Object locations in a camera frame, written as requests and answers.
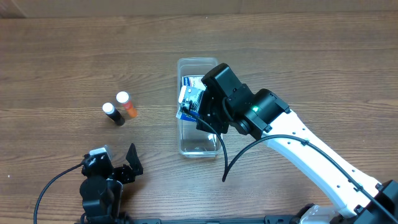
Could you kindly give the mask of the clear plastic container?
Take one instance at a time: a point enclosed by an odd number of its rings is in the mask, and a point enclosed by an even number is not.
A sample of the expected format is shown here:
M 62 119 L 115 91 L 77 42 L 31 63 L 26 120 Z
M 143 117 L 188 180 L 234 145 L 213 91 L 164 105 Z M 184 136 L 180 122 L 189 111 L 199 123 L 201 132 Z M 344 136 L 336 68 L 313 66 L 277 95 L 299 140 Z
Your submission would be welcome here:
M 181 58 L 177 62 L 177 94 L 180 94 L 182 77 L 205 75 L 218 65 L 214 57 Z M 177 119 L 178 149 L 185 157 L 216 157 L 222 146 L 215 134 L 196 129 L 196 122 Z

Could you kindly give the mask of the blue lozenge box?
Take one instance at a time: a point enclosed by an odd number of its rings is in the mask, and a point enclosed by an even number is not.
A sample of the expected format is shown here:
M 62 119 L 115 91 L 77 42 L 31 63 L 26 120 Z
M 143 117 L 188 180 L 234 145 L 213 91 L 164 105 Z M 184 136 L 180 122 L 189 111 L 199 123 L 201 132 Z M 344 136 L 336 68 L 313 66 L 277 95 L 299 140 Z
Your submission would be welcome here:
M 176 118 L 182 121 L 196 122 L 197 120 L 190 114 L 183 111 L 183 108 L 177 110 Z

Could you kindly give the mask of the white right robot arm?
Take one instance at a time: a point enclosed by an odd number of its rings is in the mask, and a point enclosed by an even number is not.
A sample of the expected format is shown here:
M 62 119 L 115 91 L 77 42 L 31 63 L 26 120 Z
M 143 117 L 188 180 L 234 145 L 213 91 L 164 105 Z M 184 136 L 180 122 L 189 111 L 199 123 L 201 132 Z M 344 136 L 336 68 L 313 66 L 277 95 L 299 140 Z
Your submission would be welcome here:
M 202 79 L 205 92 L 199 129 L 227 133 L 229 126 L 255 141 L 226 165 L 228 174 L 249 149 L 265 143 L 304 173 L 330 199 L 332 207 L 309 204 L 291 223 L 397 223 L 397 182 L 384 184 L 339 156 L 309 130 L 275 93 L 252 93 L 232 69 L 221 63 Z

